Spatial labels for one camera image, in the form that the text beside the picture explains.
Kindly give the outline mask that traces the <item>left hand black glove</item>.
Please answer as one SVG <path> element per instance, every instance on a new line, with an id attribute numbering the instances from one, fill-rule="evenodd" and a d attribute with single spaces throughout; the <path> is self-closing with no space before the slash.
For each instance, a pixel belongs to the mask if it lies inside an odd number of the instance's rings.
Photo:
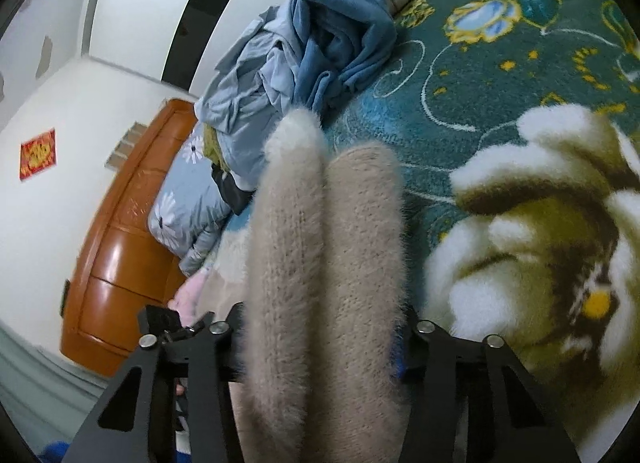
<path id="1" fill-rule="evenodd" d="M 168 309 L 178 313 L 183 327 L 190 327 L 198 319 L 196 308 L 198 308 L 198 300 L 201 297 L 207 277 L 207 270 L 198 270 L 198 272 L 184 281 L 174 297 L 167 303 Z"/>

